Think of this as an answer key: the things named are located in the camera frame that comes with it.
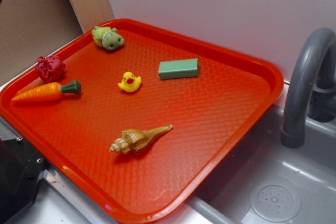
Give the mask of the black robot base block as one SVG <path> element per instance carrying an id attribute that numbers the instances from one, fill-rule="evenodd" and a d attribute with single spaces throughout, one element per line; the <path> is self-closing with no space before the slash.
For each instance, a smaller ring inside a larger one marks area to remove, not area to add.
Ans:
<path id="1" fill-rule="evenodd" d="M 1 140 L 1 223 L 30 208 L 47 162 L 26 139 Z"/>

